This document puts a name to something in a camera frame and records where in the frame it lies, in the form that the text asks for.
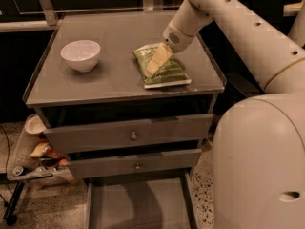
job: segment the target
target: terrazzo floor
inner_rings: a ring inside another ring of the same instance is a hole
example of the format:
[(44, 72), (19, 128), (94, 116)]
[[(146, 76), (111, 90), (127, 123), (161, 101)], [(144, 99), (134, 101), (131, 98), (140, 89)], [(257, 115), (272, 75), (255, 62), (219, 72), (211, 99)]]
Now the terrazzo floor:
[[(23, 122), (3, 123), (9, 142), (10, 154), (16, 144)], [(0, 174), (6, 171), (8, 144), (0, 130)], [(214, 228), (214, 205), (212, 183), (212, 147), (208, 141), (202, 145), (202, 155), (193, 170), (192, 186), (200, 224), (204, 229)], [(0, 180), (0, 195), (9, 201), (15, 183)], [(25, 185), (18, 201), (15, 214), (17, 222), (8, 226), (2, 219), (5, 214), (4, 201), (0, 199), (0, 228), (20, 229), (79, 229), (84, 228), (87, 205), (87, 189), (82, 181), (36, 189)]]

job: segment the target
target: white bowl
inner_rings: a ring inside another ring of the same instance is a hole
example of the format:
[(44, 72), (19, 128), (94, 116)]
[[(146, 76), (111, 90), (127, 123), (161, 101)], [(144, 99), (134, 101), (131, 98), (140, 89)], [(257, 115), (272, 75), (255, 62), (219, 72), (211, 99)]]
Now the white bowl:
[(46, 126), (41, 121), (40, 117), (37, 114), (34, 114), (29, 119), (27, 119), (25, 130), (28, 134), (40, 134), (46, 130)]
[(86, 73), (98, 62), (100, 46), (91, 40), (80, 40), (66, 45), (60, 52), (65, 62), (73, 69)]

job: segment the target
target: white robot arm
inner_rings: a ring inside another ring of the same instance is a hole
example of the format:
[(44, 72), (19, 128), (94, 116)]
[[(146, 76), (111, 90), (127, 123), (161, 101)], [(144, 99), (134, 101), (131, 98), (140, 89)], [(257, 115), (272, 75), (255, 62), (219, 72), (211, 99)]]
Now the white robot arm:
[(185, 0), (164, 40), (181, 52), (213, 20), (265, 93), (305, 90), (304, 50), (238, 0)]
[(216, 229), (305, 225), (305, 52), (237, 0), (185, 0), (164, 32), (183, 51), (216, 22), (265, 95), (218, 123), (213, 143)]

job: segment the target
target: drawer cabinet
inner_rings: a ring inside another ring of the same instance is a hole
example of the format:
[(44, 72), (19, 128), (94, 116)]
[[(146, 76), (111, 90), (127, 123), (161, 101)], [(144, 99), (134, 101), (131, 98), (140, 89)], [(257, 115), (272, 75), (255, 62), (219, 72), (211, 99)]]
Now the drawer cabinet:
[[(224, 78), (200, 37), (174, 56), (192, 79), (188, 85), (146, 90), (132, 56), (160, 42), (174, 14), (66, 16), (26, 89), (24, 101), (45, 123), (51, 146), (65, 154), (73, 177), (90, 181), (88, 228), (198, 227), (189, 175)], [(117, 36), (122, 30), (124, 40)], [(99, 63), (88, 73), (70, 69), (60, 57), (64, 46), (80, 39), (102, 46)]]

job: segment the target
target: cabinet top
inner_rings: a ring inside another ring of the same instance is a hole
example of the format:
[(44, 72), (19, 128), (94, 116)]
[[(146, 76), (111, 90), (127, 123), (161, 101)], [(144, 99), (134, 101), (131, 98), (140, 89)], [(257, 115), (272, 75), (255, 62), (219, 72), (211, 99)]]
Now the cabinet top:
[[(192, 79), (189, 85), (145, 90), (132, 52), (158, 43), (175, 11), (66, 16), (29, 96), (30, 108), (220, 93), (224, 83), (200, 40), (174, 57)], [(101, 46), (99, 63), (89, 73), (71, 69), (60, 56), (72, 41), (89, 39)]]

